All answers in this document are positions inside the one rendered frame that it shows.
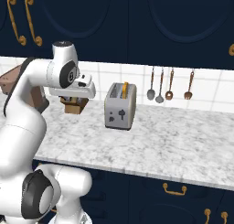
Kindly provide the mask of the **silver toaster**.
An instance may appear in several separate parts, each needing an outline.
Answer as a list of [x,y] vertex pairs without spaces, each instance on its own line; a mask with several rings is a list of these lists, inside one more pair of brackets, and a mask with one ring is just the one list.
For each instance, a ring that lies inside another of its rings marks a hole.
[[[128,83],[127,97],[122,98],[122,85],[114,82],[104,101],[104,121],[107,128],[130,130],[136,110],[136,85]],[[124,110],[123,120],[119,111]]]

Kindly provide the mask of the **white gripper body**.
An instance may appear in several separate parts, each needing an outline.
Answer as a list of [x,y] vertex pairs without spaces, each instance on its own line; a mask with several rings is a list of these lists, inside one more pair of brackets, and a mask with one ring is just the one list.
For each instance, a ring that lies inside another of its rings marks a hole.
[[93,99],[96,95],[96,89],[93,81],[88,87],[71,87],[66,89],[49,88],[48,90],[51,95],[62,97],[78,97]]

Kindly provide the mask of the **grey hanging spoon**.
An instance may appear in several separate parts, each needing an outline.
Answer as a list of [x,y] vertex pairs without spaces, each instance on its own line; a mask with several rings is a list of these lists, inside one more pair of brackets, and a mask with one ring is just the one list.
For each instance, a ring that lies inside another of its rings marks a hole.
[[[151,84],[154,84],[154,69],[152,69],[152,74],[151,74]],[[152,101],[155,96],[155,91],[153,87],[150,87],[150,89],[147,91],[147,99]]]

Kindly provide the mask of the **grey hanging ladle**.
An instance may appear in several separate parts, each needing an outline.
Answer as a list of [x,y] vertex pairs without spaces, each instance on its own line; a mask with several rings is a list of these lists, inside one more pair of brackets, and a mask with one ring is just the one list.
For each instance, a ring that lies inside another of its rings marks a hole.
[[164,72],[161,71],[161,78],[160,78],[160,87],[159,87],[159,94],[156,96],[155,101],[157,103],[162,103],[164,98],[162,96],[162,87],[163,87],[163,79],[164,79]]

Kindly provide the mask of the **brown hanging ladle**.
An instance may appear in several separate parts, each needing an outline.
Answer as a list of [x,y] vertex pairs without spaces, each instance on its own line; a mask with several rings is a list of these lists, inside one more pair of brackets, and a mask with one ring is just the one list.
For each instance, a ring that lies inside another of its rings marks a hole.
[[170,72],[170,82],[169,82],[169,90],[165,93],[165,98],[170,101],[173,99],[173,92],[172,92],[172,83],[174,78],[174,68],[171,69]]

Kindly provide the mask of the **navy base cupboard door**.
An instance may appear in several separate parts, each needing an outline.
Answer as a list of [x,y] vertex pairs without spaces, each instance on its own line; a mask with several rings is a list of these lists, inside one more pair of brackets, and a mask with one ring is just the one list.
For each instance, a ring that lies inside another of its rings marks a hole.
[[128,224],[128,201],[125,196],[105,195],[101,200],[80,199],[93,224]]
[[[207,217],[198,202],[184,204],[146,198],[134,200],[129,207],[129,224],[205,224]],[[212,211],[208,224],[213,224]]]

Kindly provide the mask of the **navy wall cupboard door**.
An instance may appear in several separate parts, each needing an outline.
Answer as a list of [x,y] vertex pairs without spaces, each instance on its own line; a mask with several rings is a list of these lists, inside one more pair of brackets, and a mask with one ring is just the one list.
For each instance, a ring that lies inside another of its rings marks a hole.
[[6,0],[0,0],[0,56],[25,57],[28,52],[29,42],[22,1],[16,0],[16,4],[12,5],[11,9],[15,17],[18,35],[24,36],[27,43],[21,46],[17,42],[9,18]]
[[129,0],[128,61],[234,69],[234,0]]
[[42,38],[34,55],[50,58],[54,42],[70,41],[81,61],[125,63],[127,6],[128,0],[34,0],[29,30]]

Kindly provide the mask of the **brown knife block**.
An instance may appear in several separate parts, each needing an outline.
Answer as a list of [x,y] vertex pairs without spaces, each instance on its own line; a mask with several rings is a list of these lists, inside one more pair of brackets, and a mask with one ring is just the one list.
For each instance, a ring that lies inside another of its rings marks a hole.
[[80,98],[80,103],[75,103],[73,98],[78,97],[71,97],[71,102],[64,102],[60,98],[60,102],[65,105],[65,113],[71,113],[71,114],[81,114],[83,109],[85,108],[86,104],[88,103],[88,98]]

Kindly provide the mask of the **navy drawer front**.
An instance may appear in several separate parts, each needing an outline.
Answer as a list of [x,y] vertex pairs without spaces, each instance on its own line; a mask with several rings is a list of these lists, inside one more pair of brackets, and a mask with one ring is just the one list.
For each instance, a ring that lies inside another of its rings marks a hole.
[[[140,198],[156,201],[161,198],[166,202],[184,204],[192,201],[201,201],[211,206],[217,206],[223,197],[222,189],[185,184],[169,180],[150,178],[144,176],[129,176],[130,188]],[[182,197],[166,194],[163,183],[168,184],[168,190],[181,192],[181,187],[186,186],[186,194]]]
[[92,177],[89,193],[82,197],[85,201],[105,201],[111,196],[120,197],[127,192],[128,179],[121,173],[87,169]]

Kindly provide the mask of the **brown hanging fork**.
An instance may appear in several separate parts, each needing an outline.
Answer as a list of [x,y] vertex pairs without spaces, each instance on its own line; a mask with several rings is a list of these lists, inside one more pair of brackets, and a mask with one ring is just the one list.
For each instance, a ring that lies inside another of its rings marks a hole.
[[192,86],[194,74],[195,74],[195,72],[191,71],[191,73],[190,73],[190,79],[189,79],[189,85],[188,85],[188,90],[184,93],[184,98],[186,100],[190,100],[192,98],[191,86]]

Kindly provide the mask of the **brown bread box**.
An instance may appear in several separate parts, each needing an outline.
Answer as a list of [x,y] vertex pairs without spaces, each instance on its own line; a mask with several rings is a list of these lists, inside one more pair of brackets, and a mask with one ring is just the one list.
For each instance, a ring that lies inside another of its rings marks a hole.
[[[8,95],[12,90],[20,68],[21,66],[16,66],[0,77],[0,88],[3,94]],[[43,104],[43,97],[39,87],[34,87],[31,90],[29,97],[27,98],[27,103],[32,107],[40,107]]]

